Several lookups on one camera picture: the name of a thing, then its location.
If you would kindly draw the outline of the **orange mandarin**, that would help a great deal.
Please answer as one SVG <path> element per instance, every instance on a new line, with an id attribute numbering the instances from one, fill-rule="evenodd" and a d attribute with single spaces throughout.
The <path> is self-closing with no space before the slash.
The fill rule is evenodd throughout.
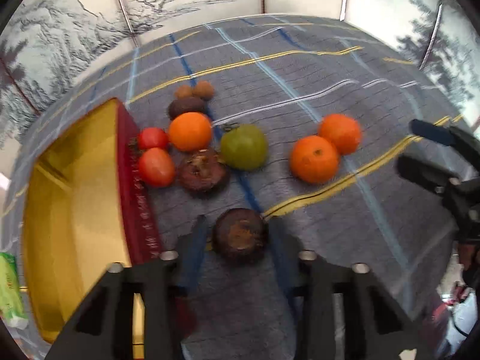
<path id="1" fill-rule="evenodd" d="M 186 112 L 176 117 L 168 127 L 170 143 L 181 152 L 207 148 L 212 140 L 212 123 L 199 112 Z"/>
<path id="2" fill-rule="evenodd" d="M 354 153 L 362 140 L 360 124 L 350 116 L 331 114 L 325 116 L 319 123 L 317 133 L 332 143 L 340 155 Z"/>
<path id="3" fill-rule="evenodd" d="M 310 184 L 323 184 L 338 172 L 337 149 L 321 136 L 306 136 L 295 142 L 289 155 L 293 176 Z"/>

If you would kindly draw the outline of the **red tomato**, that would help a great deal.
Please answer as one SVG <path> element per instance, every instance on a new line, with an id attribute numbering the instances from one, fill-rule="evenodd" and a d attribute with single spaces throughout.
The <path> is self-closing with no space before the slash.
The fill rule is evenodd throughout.
<path id="1" fill-rule="evenodd" d="M 170 154 L 160 148 L 146 150 L 138 160 L 140 178 L 152 188 L 165 188 L 175 179 L 176 169 Z"/>
<path id="2" fill-rule="evenodd" d="M 168 134 L 159 127 L 144 128 L 137 135 L 137 147 L 139 150 L 149 150 L 152 148 L 168 150 Z"/>

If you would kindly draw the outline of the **dark mangosteen with calyx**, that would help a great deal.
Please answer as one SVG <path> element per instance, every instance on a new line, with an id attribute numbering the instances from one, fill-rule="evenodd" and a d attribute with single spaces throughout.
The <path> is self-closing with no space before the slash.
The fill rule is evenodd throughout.
<path id="1" fill-rule="evenodd" d="M 177 179 L 195 197 L 210 197 L 230 181 L 230 170 L 213 149 L 202 149 L 185 157 L 177 170 Z"/>

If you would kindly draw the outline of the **green tomato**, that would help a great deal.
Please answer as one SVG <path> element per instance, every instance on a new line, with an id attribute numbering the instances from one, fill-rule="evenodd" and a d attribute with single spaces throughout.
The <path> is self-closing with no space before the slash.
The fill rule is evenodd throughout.
<path id="1" fill-rule="evenodd" d="M 269 143 L 263 131 L 254 124 L 239 124 L 224 133 L 220 140 L 220 156 L 240 171 L 254 171 L 264 165 Z"/>

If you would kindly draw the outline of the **dark brown passion fruit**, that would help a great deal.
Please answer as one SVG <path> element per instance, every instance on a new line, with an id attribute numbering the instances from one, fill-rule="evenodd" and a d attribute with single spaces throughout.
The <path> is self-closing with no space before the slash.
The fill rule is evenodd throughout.
<path id="1" fill-rule="evenodd" d="M 200 97 L 183 97 L 176 98 L 168 106 L 168 116 L 171 120 L 188 112 L 205 114 L 207 112 L 207 103 Z"/>

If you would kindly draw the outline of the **green tissue pack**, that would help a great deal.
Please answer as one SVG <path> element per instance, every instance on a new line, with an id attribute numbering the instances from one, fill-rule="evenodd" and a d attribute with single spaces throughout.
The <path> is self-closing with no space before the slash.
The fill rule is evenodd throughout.
<path id="1" fill-rule="evenodd" d="M 24 330 L 29 320 L 20 294 L 15 257 L 1 252 L 0 269 L 1 317 L 8 327 Z"/>

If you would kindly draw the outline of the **red gold toffee tin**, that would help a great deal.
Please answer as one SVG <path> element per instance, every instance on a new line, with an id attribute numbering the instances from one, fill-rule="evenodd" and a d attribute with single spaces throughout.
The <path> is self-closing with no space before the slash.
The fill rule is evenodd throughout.
<path id="1" fill-rule="evenodd" d="M 133 267 L 167 251 L 137 168 L 137 134 L 125 106 L 111 98 L 60 133 L 32 166 L 22 263 L 47 353 L 111 264 Z M 176 303 L 182 340 L 191 320 L 185 297 Z M 146 359 L 143 323 L 135 295 L 132 359 Z"/>

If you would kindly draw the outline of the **grey plaid tablecloth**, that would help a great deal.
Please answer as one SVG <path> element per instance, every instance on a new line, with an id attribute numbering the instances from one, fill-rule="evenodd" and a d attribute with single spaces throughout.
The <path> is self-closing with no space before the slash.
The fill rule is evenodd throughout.
<path id="1" fill-rule="evenodd" d="M 230 208 L 281 215 L 307 246 L 332 263 L 371 264 L 412 317 L 436 298 L 452 251 L 454 224 L 437 200 L 394 170 L 402 152 L 471 174 L 452 150 L 408 133 L 411 119 L 469 127 L 459 109 L 416 64 L 350 24 L 303 16 L 230 19 L 162 37 L 88 76 L 21 130 L 2 217 L 1 247 L 16 256 L 26 284 L 24 246 L 49 267 L 59 261 L 38 219 L 27 221 L 27 199 L 38 215 L 47 206 L 47 178 L 33 164 L 76 122 L 118 98 L 140 127 L 166 126 L 176 89 L 206 80 L 216 90 L 208 114 L 219 137 L 227 124 L 259 126 L 268 139 L 266 164 L 234 175 L 206 200 L 179 186 L 150 194 L 158 232 L 170 246 L 197 215 L 213 219 Z M 287 156 L 330 113 L 360 122 L 360 149 L 324 185 L 296 180 Z"/>

